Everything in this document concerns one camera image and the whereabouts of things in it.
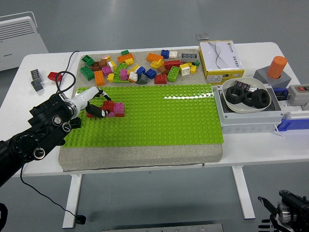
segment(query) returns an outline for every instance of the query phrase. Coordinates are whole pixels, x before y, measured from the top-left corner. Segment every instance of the blue lego brick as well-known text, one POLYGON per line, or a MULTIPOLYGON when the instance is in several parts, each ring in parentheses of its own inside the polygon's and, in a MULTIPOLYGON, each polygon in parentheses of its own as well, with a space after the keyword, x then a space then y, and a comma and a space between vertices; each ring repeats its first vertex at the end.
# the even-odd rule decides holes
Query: blue lego brick
POLYGON ((161 56, 163 56, 164 59, 168 59, 169 58, 169 51, 168 50, 162 50, 161 56))
POLYGON ((146 69, 144 67, 140 67, 136 71, 137 75, 141 75, 142 73, 146 73, 146 69))
POLYGON ((149 69, 146 73, 146 76, 148 76, 149 79, 154 79, 154 77, 156 76, 156 71, 153 69, 149 69))

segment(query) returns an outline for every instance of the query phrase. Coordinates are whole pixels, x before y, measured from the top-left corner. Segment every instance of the cardboard box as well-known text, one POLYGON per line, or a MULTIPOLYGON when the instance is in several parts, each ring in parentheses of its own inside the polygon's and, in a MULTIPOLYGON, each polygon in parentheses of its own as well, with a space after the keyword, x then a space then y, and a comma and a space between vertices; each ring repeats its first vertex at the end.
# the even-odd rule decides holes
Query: cardboard box
POLYGON ((222 85, 245 72, 232 40, 201 42, 199 56, 209 84, 222 85))

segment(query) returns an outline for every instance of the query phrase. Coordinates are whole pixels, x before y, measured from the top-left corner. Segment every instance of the pink lego brick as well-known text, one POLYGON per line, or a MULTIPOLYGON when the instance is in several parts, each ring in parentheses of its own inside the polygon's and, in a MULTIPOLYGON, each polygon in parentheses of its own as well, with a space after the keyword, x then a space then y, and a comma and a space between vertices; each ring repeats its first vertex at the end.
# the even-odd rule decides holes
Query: pink lego brick
POLYGON ((115 114, 124 114, 125 113, 125 105, 123 104, 123 102, 115 103, 114 113, 115 114))
POLYGON ((127 80, 127 70, 125 70, 125 69, 121 69, 120 70, 120 79, 122 81, 126 81, 127 80))
POLYGON ((112 69, 110 68, 110 66, 102 67, 102 71, 104 73, 104 76, 108 76, 108 74, 112 73, 112 69))

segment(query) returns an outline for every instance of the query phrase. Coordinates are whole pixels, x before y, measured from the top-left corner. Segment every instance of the green lego baseplate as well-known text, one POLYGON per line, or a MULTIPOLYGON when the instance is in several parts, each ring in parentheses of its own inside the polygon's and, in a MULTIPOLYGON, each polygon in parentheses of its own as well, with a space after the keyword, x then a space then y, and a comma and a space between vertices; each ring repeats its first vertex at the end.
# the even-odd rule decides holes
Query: green lego baseplate
MULTIPOLYGON (((77 93, 87 88, 79 88, 77 93)), ((211 85, 105 87, 123 102, 125 117, 87 118, 64 147, 221 144, 223 135, 211 85)), ((102 106, 104 97, 91 101, 102 106)))

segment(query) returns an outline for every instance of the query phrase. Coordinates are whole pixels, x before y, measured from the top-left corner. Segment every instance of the red lego brick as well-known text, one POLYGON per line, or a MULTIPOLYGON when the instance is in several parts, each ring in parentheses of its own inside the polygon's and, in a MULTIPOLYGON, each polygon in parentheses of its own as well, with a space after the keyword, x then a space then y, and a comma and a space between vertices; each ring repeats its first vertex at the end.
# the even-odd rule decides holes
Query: red lego brick
POLYGON ((114 106, 115 106, 115 103, 113 101, 104 101, 101 109, 102 110, 109 110, 110 112, 113 112, 114 106))
POLYGON ((167 76, 165 74, 160 74, 154 77, 155 84, 167 84, 167 76))
MULTIPOLYGON (((47 77, 48 77, 48 79, 50 79, 50 80, 52 80, 52 81, 55 81, 56 75, 57 75, 56 72, 50 72, 50 73, 48 74, 47 77)), ((57 81, 61 81, 61 79, 62 79, 62 74, 60 74, 60 75, 58 76, 57 81)))
POLYGON ((179 67, 181 64, 180 60, 170 60, 170 61, 164 61, 164 67, 167 69, 167 70, 170 70, 172 66, 175 66, 175 67, 179 67))

